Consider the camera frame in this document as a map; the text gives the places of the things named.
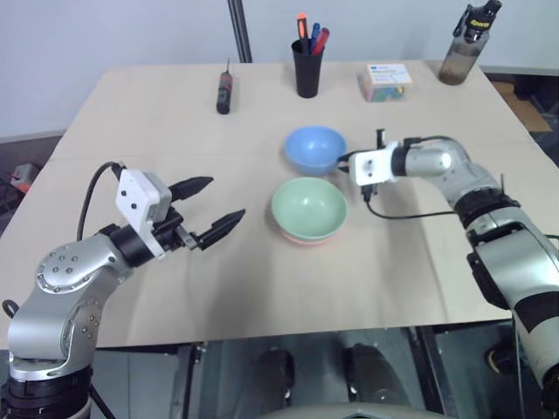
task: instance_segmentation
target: blue marker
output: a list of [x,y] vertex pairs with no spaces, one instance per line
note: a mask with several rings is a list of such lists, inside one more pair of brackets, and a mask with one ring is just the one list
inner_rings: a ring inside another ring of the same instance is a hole
[[314,44],[316,44],[316,39],[318,39],[319,34],[321,33],[321,24],[316,23],[313,25],[313,34],[311,35],[311,49],[313,50]]

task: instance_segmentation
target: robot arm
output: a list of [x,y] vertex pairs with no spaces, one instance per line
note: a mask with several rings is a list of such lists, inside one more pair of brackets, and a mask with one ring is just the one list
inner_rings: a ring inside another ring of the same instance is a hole
[[362,188],[397,176],[436,186],[459,216],[467,256],[487,302],[512,312],[546,409],[559,409],[559,251],[464,148],[448,137],[353,153],[349,175]]
[[243,217],[244,210],[224,216],[200,236],[183,228],[171,203],[211,181],[197,177],[167,188],[153,173],[122,170],[116,203],[129,225],[109,225],[41,261],[36,286],[10,324],[7,417],[89,417],[91,364],[108,297],[135,267],[180,247],[204,250]]

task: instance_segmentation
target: table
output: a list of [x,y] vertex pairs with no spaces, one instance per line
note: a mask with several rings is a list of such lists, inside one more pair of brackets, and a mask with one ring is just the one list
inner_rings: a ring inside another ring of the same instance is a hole
[[[235,65],[227,116],[215,112],[219,66],[109,72],[0,240],[3,295],[25,300],[40,258],[74,239],[91,174],[102,162],[116,160],[153,170],[169,184],[212,175],[214,183],[199,196],[176,206],[189,229],[203,231],[240,208],[247,213],[207,251],[177,251],[138,269],[107,302],[100,347],[506,318],[507,312],[482,300],[469,276],[467,243],[455,219],[374,218],[342,173],[327,176],[350,205],[335,239],[300,247],[280,236],[269,200],[281,183],[297,176],[281,157],[281,145],[290,131],[310,124],[337,129],[349,149],[371,147],[379,127],[387,129],[389,141],[454,136],[491,170],[505,170],[507,179],[510,174],[515,197],[534,208],[529,214],[536,224],[559,230],[557,220],[545,215],[545,205],[559,194],[549,187],[543,196],[531,186],[556,183],[557,172],[479,69],[463,86],[450,87],[436,80],[430,65],[406,62],[416,82],[410,97],[368,104],[355,80],[362,65],[324,63],[321,90],[312,100],[295,94],[288,64]],[[510,163],[495,160],[503,149]],[[520,161],[530,173],[519,174]],[[514,176],[524,182],[513,187]],[[101,179],[86,235],[123,223],[114,207],[115,191],[111,176]],[[381,199],[387,212],[415,213],[444,204],[429,185],[409,179],[385,188]],[[449,257],[450,251],[456,254]],[[8,324],[0,316],[0,347],[6,347]]]

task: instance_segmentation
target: black cup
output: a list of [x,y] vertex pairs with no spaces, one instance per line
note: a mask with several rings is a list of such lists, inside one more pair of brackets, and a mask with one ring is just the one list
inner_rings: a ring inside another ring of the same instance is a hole
[[297,40],[291,44],[291,49],[295,61],[297,93],[301,98],[313,98],[318,93],[324,48],[318,55],[303,54],[300,41]]

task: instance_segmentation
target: water bottle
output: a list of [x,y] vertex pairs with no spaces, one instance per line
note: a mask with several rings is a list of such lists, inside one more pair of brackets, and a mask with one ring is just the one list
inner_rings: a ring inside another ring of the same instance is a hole
[[485,6],[468,4],[452,33],[454,39],[448,50],[438,78],[447,85],[464,82],[481,50],[489,40],[489,28],[502,6],[498,0],[489,0]]

